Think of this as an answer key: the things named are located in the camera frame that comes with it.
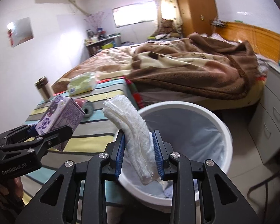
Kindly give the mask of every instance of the wooden wardrobe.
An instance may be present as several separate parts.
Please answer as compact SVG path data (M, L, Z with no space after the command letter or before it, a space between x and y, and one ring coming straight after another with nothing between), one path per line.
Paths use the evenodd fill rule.
M212 34L211 20L217 14L215 0L177 0L183 20L183 35L187 37L193 32Z

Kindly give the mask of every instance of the patterned curtain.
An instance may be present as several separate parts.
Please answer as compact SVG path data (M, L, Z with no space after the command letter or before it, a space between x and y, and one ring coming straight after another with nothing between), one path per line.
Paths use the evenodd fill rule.
M172 19L178 32L181 33L182 19L179 12L177 0L154 0L157 6L157 27L159 28L162 18Z

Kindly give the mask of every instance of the brown blanket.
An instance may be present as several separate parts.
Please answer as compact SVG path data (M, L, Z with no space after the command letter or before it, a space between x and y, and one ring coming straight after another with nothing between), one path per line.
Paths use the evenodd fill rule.
M66 90L68 79L88 71L97 71L99 79L124 75L140 90L153 86L226 100L245 97L259 76L249 42L234 46L196 33L104 50L63 75L54 91Z

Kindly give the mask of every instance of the trash can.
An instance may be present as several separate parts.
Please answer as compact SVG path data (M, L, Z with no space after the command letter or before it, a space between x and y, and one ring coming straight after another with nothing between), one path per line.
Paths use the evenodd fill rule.
M192 103L167 101L146 106L138 112L149 130L159 130L163 141L169 142L174 151L194 161L212 159L227 173L232 159L232 137L227 126L211 111ZM158 181L142 185L125 156L119 176L121 185L146 206L170 212L172 198L165 195L164 185ZM196 180L194 187L198 201Z

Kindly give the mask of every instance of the drawer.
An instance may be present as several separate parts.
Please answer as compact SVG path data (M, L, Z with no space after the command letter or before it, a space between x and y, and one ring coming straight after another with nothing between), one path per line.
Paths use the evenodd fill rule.
M270 69L267 74L267 81L265 84L276 97L280 100L280 74L273 69Z
M280 131L261 104L258 105L248 130L265 164L280 149Z
M265 87L260 103L269 113L280 131L280 100L267 87Z

